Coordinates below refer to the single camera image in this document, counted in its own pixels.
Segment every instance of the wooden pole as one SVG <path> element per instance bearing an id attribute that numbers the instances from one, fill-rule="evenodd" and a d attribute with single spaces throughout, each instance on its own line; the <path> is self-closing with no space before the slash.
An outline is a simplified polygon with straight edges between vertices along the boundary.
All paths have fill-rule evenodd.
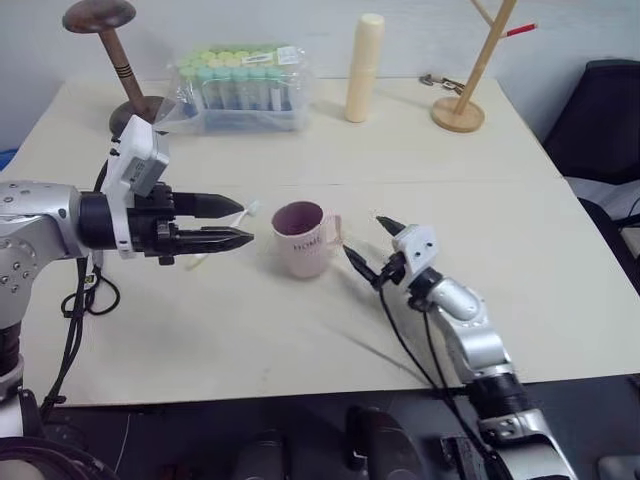
<path id="1" fill-rule="evenodd" d="M 487 25 L 492 27 L 493 18 L 491 18 L 491 15 L 489 15 L 489 12 L 487 12 L 487 10 L 482 6 L 482 4 L 478 0 L 471 0 L 471 3 L 473 3 L 473 5 L 476 7 L 476 10 L 478 10 L 478 13 L 482 15 L 482 18 L 484 18 L 484 21 L 487 22 Z"/>
<path id="2" fill-rule="evenodd" d="M 511 12 L 513 12 L 513 8 L 516 6 L 516 1 L 517 0 L 503 0 L 502 5 L 500 6 L 500 11 L 498 12 L 498 15 L 496 15 L 496 19 L 493 21 L 493 26 L 491 27 L 489 36 L 484 42 L 480 55 L 478 55 L 478 60 L 476 60 L 476 64 L 473 67 L 471 77 L 469 77 L 469 80 L 462 91 L 462 95 L 460 96 L 460 99 L 453 111 L 454 115 L 460 115 L 464 112 L 464 109 L 471 100 L 471 95 L 473 95 L 473 91 L 478 86 L 478 82 L 487 67 L 487 63 L 489 63 L 491 54 L 493 54 L 493 51 L 500 40 L 500 36 L 507 26 L 507 21 L 509 21 Z"/>

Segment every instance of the test tube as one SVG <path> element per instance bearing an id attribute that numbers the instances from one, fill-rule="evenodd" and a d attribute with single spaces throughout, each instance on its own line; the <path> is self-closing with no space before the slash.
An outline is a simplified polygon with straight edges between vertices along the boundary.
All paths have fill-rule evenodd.
<path id="1" fill-rule="evenodd" d="M 222 108 L 222 100 L 218 91 L 218 83 L 214 81 L 213 69 L 208 67 L 198 69 L 198 81 L 201 85 L 205 106 L 210 110 Z"/>
<path id="2" fill-rule="evenodd" d="M 225 110 L 234 109 L 234 89 L 231 83 L 231 69 L 227 67 L 219 67 L 213 69 L 213 79 L 218 85 L 218 94 L 222 108 Z"/>
<path id="3" fill-rule="evenodd" d="M 282 82 L 283 72 L 279 68 L 267 68 L 267 80 L 269 83 L 269 95 L 271 97 L 271 110 L 282 111 L 284 99 L 284 83 Z"/>
<path id="4" fill-rule="evenodd" d="M 184 67 L 179 70 L 180 76 L 183 79 L 183 86 L 187 92 L 187 101 L 195 107 L 195 113 L 204 110 L 204 100 L 197 84 L 197 70 L 192 67 Z"/>
<path id="5" fill-rule="evenodd" d="M 256 110 L 269 110 L 269 85 L 267 82 L 267 69 L 255 67 L 249 71 L 251 90 L 253 92 L 253 105 Z"/>
<path id="6" fill-rule="evenodd" d="M 251 92 L 249 90 L 249 71 L 246 68 L 232 68 L 231 79 L 236 90 L 237 105 L 240 110 L 251 110 Z"/>

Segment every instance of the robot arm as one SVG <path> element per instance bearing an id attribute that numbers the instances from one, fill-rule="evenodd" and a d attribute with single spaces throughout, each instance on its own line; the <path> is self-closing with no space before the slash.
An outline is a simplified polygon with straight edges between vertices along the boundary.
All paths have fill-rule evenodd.
<path id="1" fill-rule="evenodd" d="M 484 300 L 432 268 L 437 254 L 433 230 L 378 217 L 391 233 L 395 252 L 380 275 L 345 247 L 352 265 L 375 289 L 391 280 L 408 295 L 409 306 L 427 313 L 442 332 L 456 374 L 478 413 L 482 439 L 500 461 L 491 478 L 577 480 L 542 412 L 518 381 Z"/>
<path id="2" fill-rule="evenodd" d="M 242 211 L 235 201 L 210 194 L 178 193 L 158 182 L 168 157 L 162 137 L 133 116 L 110 152 L 101 192 L 30 181 L 0 183 L 0 438 L 23 433 L 5 422 L 19 407 L 23 360 L 22 318 L 33 281 L 55 260 L 118 250 L 158 257 L 232 250 L 253 235 L 230 227 L 181 230 L 177 216 L 221 218 Z"/>

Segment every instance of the black cable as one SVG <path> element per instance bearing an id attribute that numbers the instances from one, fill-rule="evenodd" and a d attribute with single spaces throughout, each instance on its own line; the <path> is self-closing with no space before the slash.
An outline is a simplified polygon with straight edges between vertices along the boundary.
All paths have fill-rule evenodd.
<path id="1" fill-rule="evenodd" d="M 460 424 L 460 426 L 462 427 L 462 429 L 464 430 L 465 434 L 467 435 L 467 437 L 469 438 L 469 440 L 471 441 L 472 445 L 474 446 L 474 448 L 478 451 L 478 454 L 486 461 L 486 462 L 493 462 L 495 460 L 495 458 L 492 456 L 492 454 L 488 451 L 488 449 L 483 445 L 483 443 L 481 442 L 480 438 L 478 437 L 478 435 L 473 431 L 473 429 L 469 426 L 469 424 L 467 423 L 467 421 L 462 417 L 462 414 L 460 413 L 460 411 L 458 410 L 458 406 L 456 405 L 455 401 L 453 400 L 453 397 L 451 397 L 451 393 L 448 391 L 448 387 L 445 390 L 445 392 L 441 392 L 441 388 L 438 387 L 438 385 L 433 381 L 433 379 L 431 378 L 431 376 L 427 373 L 427 371 L 424 369 L 424 367 L 420 364 L 420 362 L 418 362 L 418 360 L 416 359 L 416 357 L 413 355 L 413 352 L 411 352 L 411 350 L 409 349 L 409 347 L 407 346 L 406 342 L 404 341 L 404 339 L 402 338 L 402 335 L 400 334 L 400 331 L 398 330 L 398 327 L 396 325 L 395 320 L 393 319 L 393 315 L 391 314 L 391 310 L 389 309 L 389 306 L 387 305 L 387 301 L 384 298 L 384 291 L 383 288 L 380 288 L 378 290 L 378 294 L 380 297 L 380 303 L 382 304 L 382 308 L 384 309 L 385 314 L 387 315 L 387 319 L 389 320 L 389 323 L 391 324 L 391 328 L 393 329 L 393 332 L 396 335 L 396 338 L 398 339 L 398 341 L 400 342 L 400 345 L 402 345 L 402 348 L 404 349 L 404 351 L 407 353 L 407 355 L 409 355 L 409 358 L 411 358 L 411 360 L 413 361 L 413 363 L 415 364 L 415 366 L 418 368 L 418 370 L 420 370 L 420 372 L 424 375 L 424 377 L 426 378 L 427 382 L 429 383 L 429 385 L 435 390 L 435 392 L 437 394 L 441 394 L 444 393 L 444 395 L 439 395 L 440 398 L 442 398 L 442 401 L 444 402 L 444 404 L 447 406 L 447 408 L 449 408 L 449 410 L 451 411 L 451 413 L 453 414 L 454 417 L 456 417 L 456 420 L 458 421 L 458 423 Z M 440 364 L 439 362 L 436 362 L 436 367 L 438 369 L 438 373 L 440 375 L 442 375 L 442 370 L 440 368 Z"/>
<path id="2" fill-rule="evenodd" d="M 436 385 L 436 383 L 433 381 L 433 379 L 427 373 L 427 371 L 422 367 L 420 362 L 418 362 L 416 357 L 413 355 L 413 352 L 409 349 L 409 347 L 405 343 L 404 338 L 402 338 L 402 335 L 400 335 L 400 331 L 398 330 L 396 322 L 393 319 L 393 315 L 391 315 L 391 310 L 389 310 L 389 305 L 387 305 L 387 301 L 384 298 L 384 287 L 378 290 L 378 294 L 380 296 L 380 303 L 382 304 L 382 308 L 384 309 L 384 312 L 387 314 L 387 318 L 389 319 L 389 323 L 391 324 L 393 333 L 396 334 L 396 338 L 400 342 L 400 345 L 402 345 L 402 348 L 404 348 L 404 351 L 407 352 L 407 355 L 409 355 L 409 358 L 411 358 L 415 366 L 418 367 L 418 370 L 420 370 L 420 373 L 422 373 L 422 375 L 424 375 L 424 377 L 427 379 L 427 382 L 429 382 L 429 385 L 431 385 L 432 388 L 437 389 L 438 386 Z"/>
<path id="3" fill-rule="evenodd" d="M 115 310 L 118 307 L 118 305 L 120 305 L 120 290 L 111 280 L 109 280 L 107 277 L 103 275 L 102 269 L 96 265 L 94 265 L 93 267 L 93 275 L 96 276 L 96 282 L 91 287 L 87 288 L 84 291 L 84 313 L 88 312 L 94 316 L 106 315 L 107 313 L 110 313 L 113 310 Z M 113 303 L 107 308 L 103 310 L 94 310 L 93 304 L 95 303 L 95 300 L 96 300 L 96 291 L 98 290 L 98 287 L 102 282 L 109 285 L 109 287 L 111 288 L 111 290 L 115 295 L 115 299 L 113 300 Z M 67 304 L 72 299 L 74 299 L 75 296 L 76 296 L 75 293 L 71 293 L 67 295 L 65 299 L 62 300 L 62 303 L 60 304 L 60 310 L 62 311 L 62 315 L 64 315 L 66 318 L 70 318 L 72 315 L 73 310 L 68 310 Z"/>
<path id="4" fill-rule="evenodd" d="M 98 178 L 96 179 L 96 183 L 93 187 L 94 192 L 99 192 L 102 188 L 102 184 L 107 175 L 107 170 L 108 161 L 104 162 L 100 169 L 100 173 L 98 174 Z M 88 259 L 86 257 L 77 259 L 76 267 L 78 273 L 76 291 L 62 300 L 62 304 L 60 305 L 63 316 L 70 319 L 69 330 L 67 332 L 67 340 L 64 347 L 64 353 L 62 354 L 62 362 L 58 376 L 40 406 L 40 416 L 42 417 L 43 423 L 47 423 L 53 407 L 56 404 L 64 403 L 66 401 L 66 398 L 60 395 L 60 390 L 62 389 L 62 383 L 64 382 L 65 377 L 69 373 L 69 370 L 71 370 L 71 366 L 80 351 L 84 314 L 89 312 L 96 316 L 106 315 L 107 313 L 112 312 L 120 304 L 120 290 L 118 290 L 118 287 L 116 287 L 111 280 L 102 274 L 101 267 L 98 267 L 97 265 L 93 266 L 92 273 L 96 276 L 96 282 L 86 290 L 84 286 L 87 277 Z M 102 282 L 111 287 L 115 295 L 115 299 L 109 307 L 103 310 L 94 310 L 93 304 L 96 299 L 96 290 Z M 67 304 L 71 300 L 73 300 L 73 308 L 71 310 L 67 310 Z"/>
<path id="5" fill-rule="evenodd" d="M 64 403 L 66 400 L 60 396 L 60 389 L 62 388 L 62 382 L 64 382 L 67 373 L 71 369 L 71 365 L 78 355 L 80 350 L 80 344 L 82 342 L 82 327 L 84 317 L 84 279 L 87 275 L 88 260 L 86 257 L 78 258 L 76 260 L 77 280 L 78 286 L 75 293 L 75 299 L 73 303 L 73 310 L 71 319 L 69 320 L 69 330 L 67 332 L 67 341 L 64 347 L 64 353 L 62 354 L 62 363 L 58 376 L 49 390 L 49 393 L 44 398 L 42 406 L 40 407 L 40 416 L 44 423 L 47 422 L 51 411 L 56 404 Z"/>
<path id="6" fill-rule="evenodd" d="M 426 312 L 422 312 L 422 319 L 424 321 L 424 328 L 427 332 L 427 342 L 429 343 L 429 350 L 431 350 L 431 357 L 433 358 L 433 363 L 436 366 L 436 370 L 438 371 L 438 376 L 440 377 L 440 382 L 442 383 L 442 393 L 447 398 L 449 403 L 451 404 L 449 408 L 451 409 L 451 413 L 453 413 L 460 423 L 460 426 L 465 431 L 465 434 L 469 438 L 469 441 L 473 444 L 474 448 L 478 451 L 478 453 L 483 457 L 485 461 L 488 461 L 489 458 L 492 459 L 489 451 L 484 447 L 476 433 L 472 430 L 471 426 L 464 420 L 462 414 L 460 413 L 460 409 L 451 395 L 451 390 L 449 390 L 449 385 L 447 384 L 447 380 L 442 372 L 442 366 L 440 365 L 440 359 L 438 358 L 438 354 L 436 353 L 436 349 L 433 345 L 433 336 L 431 335 L 431 324 L 429 323 L 429 317 L 427 317 Z"/>

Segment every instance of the test tube cap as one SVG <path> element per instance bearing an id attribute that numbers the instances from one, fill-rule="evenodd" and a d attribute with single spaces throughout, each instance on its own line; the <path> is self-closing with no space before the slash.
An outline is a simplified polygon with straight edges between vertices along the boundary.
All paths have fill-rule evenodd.
<path id="1" fill-rule="evenodd" d="M 227 67 L 219 67 L 213 69 L 213 78 L 216 80 L 225 80 L 231 78 L 231 69 Z"/>

